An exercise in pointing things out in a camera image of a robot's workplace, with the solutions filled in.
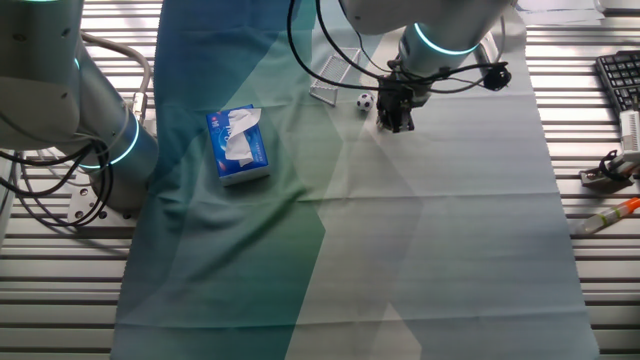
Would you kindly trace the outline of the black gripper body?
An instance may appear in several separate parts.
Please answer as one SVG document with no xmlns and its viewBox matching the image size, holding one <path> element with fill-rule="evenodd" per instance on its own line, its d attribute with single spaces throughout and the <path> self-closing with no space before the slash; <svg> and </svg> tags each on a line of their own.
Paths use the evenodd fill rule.
<svg viewBox="0 0 640 360">
<path fill-rule="evenodd" d="M 411 87 L 389 80 L 379 80 L 378 84 L 379 91 L 376 107 L 379 112 L 410 112 L 412 110 L 414 91 Z"/>
</svg>

